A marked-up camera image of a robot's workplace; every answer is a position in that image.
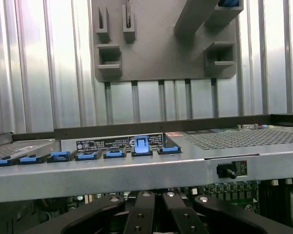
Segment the open black PC case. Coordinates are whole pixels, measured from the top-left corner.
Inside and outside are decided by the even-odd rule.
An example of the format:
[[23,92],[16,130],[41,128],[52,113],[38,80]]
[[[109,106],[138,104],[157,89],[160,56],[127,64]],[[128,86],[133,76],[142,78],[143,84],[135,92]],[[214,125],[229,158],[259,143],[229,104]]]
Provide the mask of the open black PC case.
[[[162,133],[163,145],[152,156],[131,156],[76,161],[76,141],[87,138],[141,136]],[[158,147],[179,146],[180,154],[159,155]],[[48,163],[51,152],[70,152],[70,161]],[[40,164],[18,165],[23,156],[36,155]],[[293,178],[293,114],[217,117],[153,123],[62,128],[34,134],[0,134],[0,234],[21,234],[63,214],[48,218],[35,201],[45,198],[153,192],[155,208],[152,234],[179,234],[161,192],[214,183]],[[219,178],[218,164],[247,161],[247,175]],[[123,234],[134,199],[95,234]]]

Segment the green motherboard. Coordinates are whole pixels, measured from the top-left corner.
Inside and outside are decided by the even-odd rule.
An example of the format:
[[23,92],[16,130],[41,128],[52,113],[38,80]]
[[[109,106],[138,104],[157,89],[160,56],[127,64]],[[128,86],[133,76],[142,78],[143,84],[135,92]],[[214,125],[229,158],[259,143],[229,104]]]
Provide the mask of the green motherboard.
[[[189,201],[197,195],[210,195],[274,221],[293,226],[293,178],[214,183],[161,190],[161,192],[165,191],[180,192]],[[45,198],[36,200],[35,205],[51,218],[106,195],[121,195],[125,200],[130,200],[134,199],[137,193],[134,191]]]

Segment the grey parts rack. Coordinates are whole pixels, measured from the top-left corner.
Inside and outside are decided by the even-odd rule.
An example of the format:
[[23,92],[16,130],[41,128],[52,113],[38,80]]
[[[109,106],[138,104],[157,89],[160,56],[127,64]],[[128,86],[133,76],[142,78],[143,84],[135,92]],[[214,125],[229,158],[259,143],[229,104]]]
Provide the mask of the grey parts rack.
[[236,18],[219,0],[89,0],[100,82],[226,79],[237,71]]

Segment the green RAM stick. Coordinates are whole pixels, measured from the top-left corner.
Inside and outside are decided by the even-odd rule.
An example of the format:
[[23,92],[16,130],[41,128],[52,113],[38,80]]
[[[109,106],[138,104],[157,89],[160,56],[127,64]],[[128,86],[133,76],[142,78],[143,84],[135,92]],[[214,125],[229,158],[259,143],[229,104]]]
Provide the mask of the green RAM stick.
[[131,2],[130,0],[126,0],[126,27],[131,28],[133,22],[133,16],[131,15]]

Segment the hard disk in blue caddy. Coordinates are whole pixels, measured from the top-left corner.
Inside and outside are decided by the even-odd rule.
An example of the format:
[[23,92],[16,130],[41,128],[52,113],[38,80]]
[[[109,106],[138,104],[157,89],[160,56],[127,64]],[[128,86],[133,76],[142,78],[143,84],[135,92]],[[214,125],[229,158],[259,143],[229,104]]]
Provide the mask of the hard disk in blue caddy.
[[240,0],[219,0],[219,7],[239,7],[241,5]]

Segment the black intrusion switch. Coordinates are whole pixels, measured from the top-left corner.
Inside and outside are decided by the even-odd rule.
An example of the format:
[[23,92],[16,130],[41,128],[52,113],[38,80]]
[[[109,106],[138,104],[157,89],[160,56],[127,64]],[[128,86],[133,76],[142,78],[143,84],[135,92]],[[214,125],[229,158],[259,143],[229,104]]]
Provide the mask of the black intrusion switch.
[[232,161],[230,163],[218,164],[216,172],[219,178],[236,179],[238,176],[246,176],[247,161]]

